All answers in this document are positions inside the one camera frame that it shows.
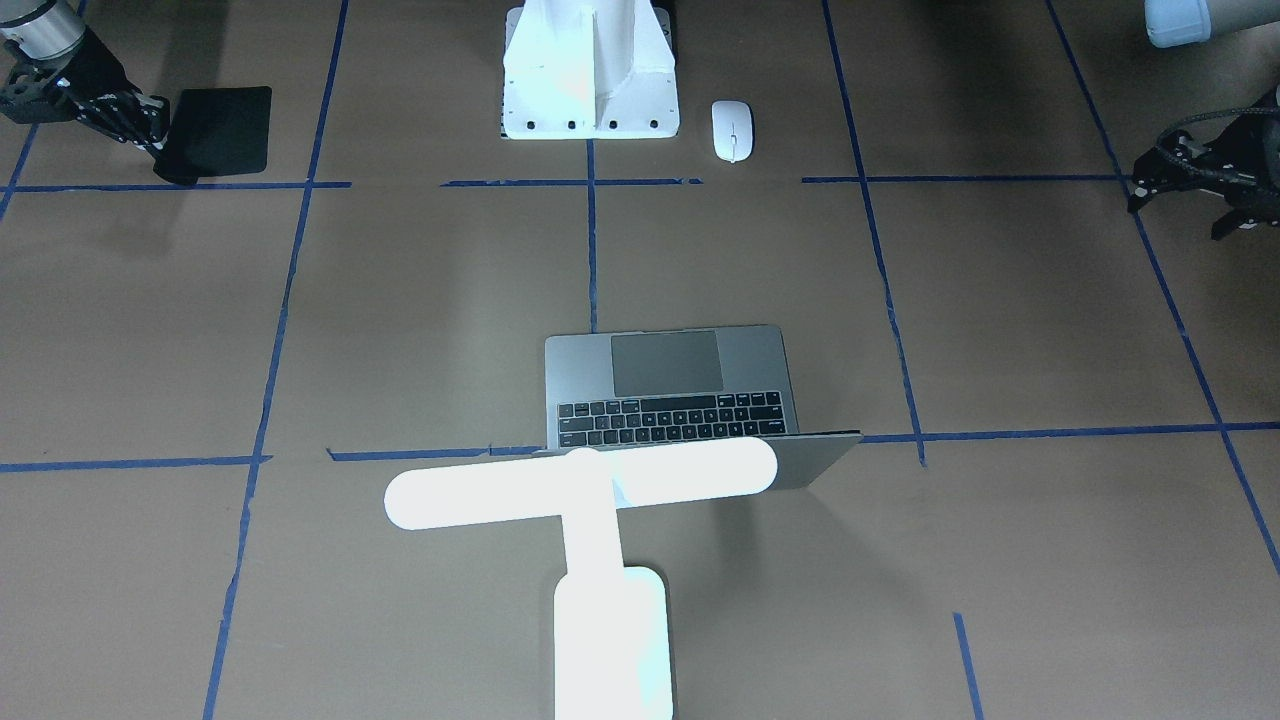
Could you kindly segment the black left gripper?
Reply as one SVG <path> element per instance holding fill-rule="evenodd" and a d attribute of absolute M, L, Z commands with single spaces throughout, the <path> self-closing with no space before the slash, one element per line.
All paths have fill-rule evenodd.
<path fill-rule="evenodd" d="M 1249 106 L 1185 117 L 1161 131 L 1132 168 L 1128 211 L 1156 197 L 1201 191 L 1229 210 L 1210 227 L 1215 241 L 1279 224 L 1279 105 L 1272 88 Z"/>

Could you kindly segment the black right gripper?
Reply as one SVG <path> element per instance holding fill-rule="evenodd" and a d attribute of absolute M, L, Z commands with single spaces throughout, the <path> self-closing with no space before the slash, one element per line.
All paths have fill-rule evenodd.
<path fill-rule="evenodd" d="M 119 143 L 157 156 L 169 132 L 169 100 L 133 85 L 100 40 L 79 40 L 63 54 L 36 59 L 15 40 L 15 64 L 3 81 L 3 115 L 20 126 L 79 122 Z"/>

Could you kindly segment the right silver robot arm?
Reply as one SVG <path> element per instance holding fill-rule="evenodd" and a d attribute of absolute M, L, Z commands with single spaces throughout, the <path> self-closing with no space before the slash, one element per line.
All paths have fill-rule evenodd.
<path fill-rule="evenodd" d="M 78 122 L 159 158 L 172 105 L 145 94 L 67 1 L 5 1 L 3 115 L 19 126 Z"/>

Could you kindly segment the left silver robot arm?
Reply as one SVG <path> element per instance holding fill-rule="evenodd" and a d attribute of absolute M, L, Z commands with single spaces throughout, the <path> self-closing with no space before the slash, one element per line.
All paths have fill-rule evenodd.
<path fill-rule="evenodd" d="M 1279 9 L 1275 1 L 1147 1 L 1144 14 L 1151 44 L 1176 47 L 1274 24 Z M 1175 120 L 1134 161 L 1130 178 L 1130 214 L 1167 193 L 1201 191 L 1229 206 L 1210 227 L 1215 241 L 1277 225 L 1277 90 L 1248 106 Z"/>

